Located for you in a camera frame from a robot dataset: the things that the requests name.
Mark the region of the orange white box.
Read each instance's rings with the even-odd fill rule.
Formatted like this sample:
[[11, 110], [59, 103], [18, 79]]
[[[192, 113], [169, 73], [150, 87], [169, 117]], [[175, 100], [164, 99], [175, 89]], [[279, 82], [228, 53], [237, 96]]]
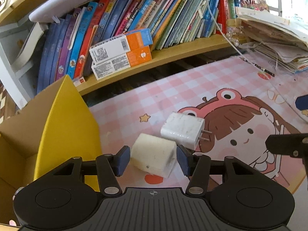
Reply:
[[92, 63], [92, 72], [97, 80], [118, 73], [125, 69], [135, 67], [152, 60], [149, 46], [135, 49], [125, 54], [114, 57], [101, 64]]
[[89, 53], [94, 64], [100, 64], [119, 55], [153, 44], [148, 28], [131, 30], [125, 34], [103, 40], [90, 47]]

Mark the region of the upper orange white box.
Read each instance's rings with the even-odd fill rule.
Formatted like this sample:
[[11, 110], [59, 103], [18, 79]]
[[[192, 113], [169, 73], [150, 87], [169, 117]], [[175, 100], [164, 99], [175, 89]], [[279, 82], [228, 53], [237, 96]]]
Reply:
[[148, 28], [131, 30], [125, 34], [103, 40], [90, 47], [89, 53], [94, 64], [100, 64], [119, 55], [153, 44]]

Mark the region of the yellow cardboard box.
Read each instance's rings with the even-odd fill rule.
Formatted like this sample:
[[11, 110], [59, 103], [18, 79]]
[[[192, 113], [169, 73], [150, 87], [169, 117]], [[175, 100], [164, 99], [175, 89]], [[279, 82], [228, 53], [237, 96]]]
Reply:
[[99, 125], [69, 76], [1, 123], [1, 224], [16, 220], [13, 196], [72, 157], [102, 154]]

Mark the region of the small red white box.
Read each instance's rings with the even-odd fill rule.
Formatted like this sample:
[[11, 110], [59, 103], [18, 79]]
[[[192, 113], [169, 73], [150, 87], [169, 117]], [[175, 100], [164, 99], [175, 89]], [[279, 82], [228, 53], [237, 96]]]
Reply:
[[85, 78], [83, 76], [81, 77], [77, 77], [73, 79], [73, 84], [75, 87], [80, 86], [81, 84], [83, 84], [84, 82], [86, 82]]

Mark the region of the black patterned pencil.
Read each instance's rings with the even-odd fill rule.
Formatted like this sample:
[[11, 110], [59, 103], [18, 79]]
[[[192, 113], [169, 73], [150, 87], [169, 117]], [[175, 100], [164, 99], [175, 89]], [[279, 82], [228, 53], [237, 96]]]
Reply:
[[240, 57], [240, 59], [242, 59], [244, 62], [247, 62], [247, 63], [253, 65], [254, 67], [258, 68], [259, 70], [263, 71], [264, 73], [267, 73], [267, 74], [269, 74], [269, 75], [272, 76], [272, 77], [275, 77], [275, 74], [274, 74], [274, 73], [270, 72], [269, 70], [265, 69], [264, 67], [262, 67], [262, 66], [260, 66], [260, 65], [258, 65], [258, 64], [256, 64], [256, 63], [254, 63], [254, 62], [250, 62], [249, 60], [247, 60], [247, 59], [244, 58], [244, 57]]

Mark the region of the thick book lying flat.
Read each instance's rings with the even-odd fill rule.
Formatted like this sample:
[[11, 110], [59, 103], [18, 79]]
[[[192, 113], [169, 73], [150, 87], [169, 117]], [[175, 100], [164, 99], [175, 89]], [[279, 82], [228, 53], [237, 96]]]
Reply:
[[48, 29], [46, 23], [35, 23], [28, 34], [23, 47], [21, 48], [16, 60], [11, 65], [12, 70], [16, 73], [24, 67], [34, 53], [35, 47], [44, 32]]

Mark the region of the wooden bookshelf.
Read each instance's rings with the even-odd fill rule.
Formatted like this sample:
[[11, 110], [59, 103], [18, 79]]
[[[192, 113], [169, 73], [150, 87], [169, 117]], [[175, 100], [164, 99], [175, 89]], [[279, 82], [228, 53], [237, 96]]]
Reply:
[[[181, 0], [171, 6], [164, 27]], [[111, 76], [130, 68], [126, 35], [93, 44], [99, 26], [96, 12], [104, 14], [109, 0], [17, 0], [1, 13], [1, 81], [22, 109], [40, 91], [56, 81], [78, 82], [90, 55], [94, 74], [77, 90], [89, 93], [111, 82]]]

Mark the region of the lower orange white box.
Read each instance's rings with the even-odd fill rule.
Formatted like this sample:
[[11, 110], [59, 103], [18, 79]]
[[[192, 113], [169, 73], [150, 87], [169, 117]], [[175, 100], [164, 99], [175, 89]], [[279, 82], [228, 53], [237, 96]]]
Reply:
[[118, 73], [125, 69], [135, 67], [152, 60], [149, 46], [135, 49], [125, 54], [114, 57], [101, 64], [92, 63], [92, 72], [97, 80]]

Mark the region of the stack of papers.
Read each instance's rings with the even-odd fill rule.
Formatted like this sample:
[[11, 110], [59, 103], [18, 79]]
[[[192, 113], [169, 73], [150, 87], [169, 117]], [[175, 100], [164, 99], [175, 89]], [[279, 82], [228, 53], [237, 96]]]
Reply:
[[307, 29], [263, 10], [235, 9], [251, 47], [292, 74], [307, 70]]

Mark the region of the white charger plug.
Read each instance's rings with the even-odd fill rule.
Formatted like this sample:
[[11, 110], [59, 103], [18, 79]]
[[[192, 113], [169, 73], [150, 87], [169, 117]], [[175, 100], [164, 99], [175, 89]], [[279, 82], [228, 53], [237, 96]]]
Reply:
[[163, 126], [160, 134], [164, 139], [175, 141], [190, 150], [196, 150], [200, 140], [209, 141], [202, 134], [212, 134], [205, 130], [205, 120], [192, 115], [172, 112]]

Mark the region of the white sponge block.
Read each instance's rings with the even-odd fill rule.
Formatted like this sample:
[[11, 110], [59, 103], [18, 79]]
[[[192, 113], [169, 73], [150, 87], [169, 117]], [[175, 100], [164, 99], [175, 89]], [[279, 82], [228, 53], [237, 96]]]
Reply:
[[131, 148], [131, 164], [152, 175], [168, 178], [175, 164], [174, 141], [140, 134]]

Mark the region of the wooden chessboard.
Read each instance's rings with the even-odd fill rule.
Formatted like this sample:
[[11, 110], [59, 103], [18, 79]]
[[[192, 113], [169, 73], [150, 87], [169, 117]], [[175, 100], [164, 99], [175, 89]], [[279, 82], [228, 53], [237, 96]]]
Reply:
[[0, 123], [2, 123], [5, 119], [14, 116], [16, 112], [16, 104], [2, 83], [0, 89], [0, 100], [1, 100]]

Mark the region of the pink cartoon desk mat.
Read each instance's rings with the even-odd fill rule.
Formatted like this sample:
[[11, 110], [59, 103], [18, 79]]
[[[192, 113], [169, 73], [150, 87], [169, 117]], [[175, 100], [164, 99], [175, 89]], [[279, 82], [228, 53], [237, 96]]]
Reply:
[[307, 94], [307, 72], [275, 77], [234, 56], [122, 93], [91, 107], [102, 150], [132, 146], [142, 133], [159, 136], [173, 112], [205, 121], [197, 150], [214, 160], [232, 155], [295, 192], [305, 178], [299, 159], [268, 153], [269, 135], [307, 132], [307, 111], [295, 101]]

